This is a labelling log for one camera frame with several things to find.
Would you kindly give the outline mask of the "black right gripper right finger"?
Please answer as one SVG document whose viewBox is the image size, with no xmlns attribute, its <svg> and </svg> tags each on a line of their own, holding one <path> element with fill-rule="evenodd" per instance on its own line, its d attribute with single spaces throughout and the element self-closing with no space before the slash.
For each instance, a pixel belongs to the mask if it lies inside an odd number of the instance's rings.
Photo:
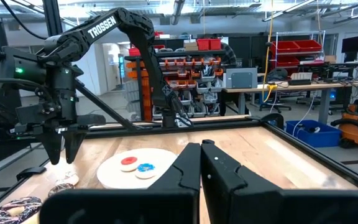
<svg viewBox="0 0 358 224">
<path fill-rule="evenodd" d="M 201 176 L 211 223 L 358 223 L 358 190 L 282 189 L 214 144 Z"/>
</svg>

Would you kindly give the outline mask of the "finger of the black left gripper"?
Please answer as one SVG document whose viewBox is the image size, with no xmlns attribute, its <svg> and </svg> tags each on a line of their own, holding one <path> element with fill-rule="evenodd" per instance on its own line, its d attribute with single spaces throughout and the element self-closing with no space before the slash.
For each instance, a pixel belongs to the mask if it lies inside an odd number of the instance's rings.
<svg viewBox="0 0 358 224">
<path fill-rule="evenodd" d="M 42 125 L 37 128 L 37 139 L 43 144 L 50 162 L 53 165 L 58 164 L 62 146 L 62 135 L 56 129 Z"/>
<path fill-rule="evenodd" d="M 87 135 L 87 131 L 67 131 L 63 133 L 65 139 L 66 162 L 74 162 L 78 150 Z"/>
</svg>

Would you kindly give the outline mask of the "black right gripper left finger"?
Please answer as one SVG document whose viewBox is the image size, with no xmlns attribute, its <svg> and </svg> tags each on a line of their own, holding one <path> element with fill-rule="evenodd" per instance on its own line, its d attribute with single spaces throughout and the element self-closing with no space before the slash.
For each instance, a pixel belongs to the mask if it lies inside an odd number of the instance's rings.
<svg viewBox="0 0 358 224">
<path fill-rule="evenodd" d="M 147 189 L 64 190 L 46 199 L 40 224 L 198 223 L 201 146 L 189 143 Z"/>
</svg>

